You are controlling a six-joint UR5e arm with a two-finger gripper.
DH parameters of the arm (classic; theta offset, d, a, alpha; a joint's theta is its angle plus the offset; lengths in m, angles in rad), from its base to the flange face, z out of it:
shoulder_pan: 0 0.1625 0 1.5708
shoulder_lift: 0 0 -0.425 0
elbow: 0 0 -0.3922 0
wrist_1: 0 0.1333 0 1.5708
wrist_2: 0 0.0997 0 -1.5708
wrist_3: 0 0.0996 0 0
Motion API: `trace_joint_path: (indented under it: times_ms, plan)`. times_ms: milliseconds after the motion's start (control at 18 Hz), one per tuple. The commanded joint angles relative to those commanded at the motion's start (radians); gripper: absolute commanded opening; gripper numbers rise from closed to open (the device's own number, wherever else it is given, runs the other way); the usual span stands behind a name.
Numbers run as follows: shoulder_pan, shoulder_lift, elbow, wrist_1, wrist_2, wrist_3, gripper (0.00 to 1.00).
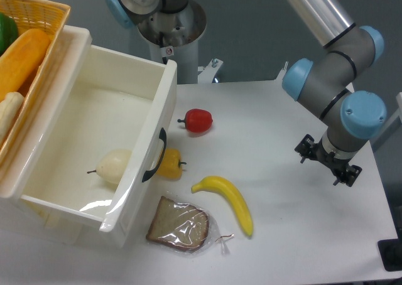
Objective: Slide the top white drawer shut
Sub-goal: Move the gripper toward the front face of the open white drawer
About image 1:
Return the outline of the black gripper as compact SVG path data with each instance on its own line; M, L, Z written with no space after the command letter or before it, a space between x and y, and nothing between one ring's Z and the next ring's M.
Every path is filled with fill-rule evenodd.
M315 143L311 135L306 134L305 137L295 147L295 151L300 155L301 163L306 159L318 161L332 171L335 176L333 185L343 183L348 187L352 187L356 179L362 172L362 168L356 165L349 165L346 159L337 159L333 152L327 153L321 142Z

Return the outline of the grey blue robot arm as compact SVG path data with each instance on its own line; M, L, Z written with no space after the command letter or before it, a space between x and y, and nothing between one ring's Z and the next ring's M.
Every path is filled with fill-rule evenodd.
M327 52L317 63L298 60L283 76L283 90L327 126L319 142L305 136L295 150L302 159L326 166L338 183L352 186L361 168L350 161L380 132L386 106L376 94L347 87L382 55L383 37L370 26L357 27L337 0L288 2ZM198 68L198 40L207 21L196 2L106 0L106 4L122 27L137 27L154 61L177 63L178 83L207 78Z

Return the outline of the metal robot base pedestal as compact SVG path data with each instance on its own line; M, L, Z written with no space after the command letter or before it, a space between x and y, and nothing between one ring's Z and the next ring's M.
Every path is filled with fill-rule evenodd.
M198 41L204 35L207 18L203 8L193 0L178 13L157 12L138 24L154 62L177 63L177 83L198 82Z

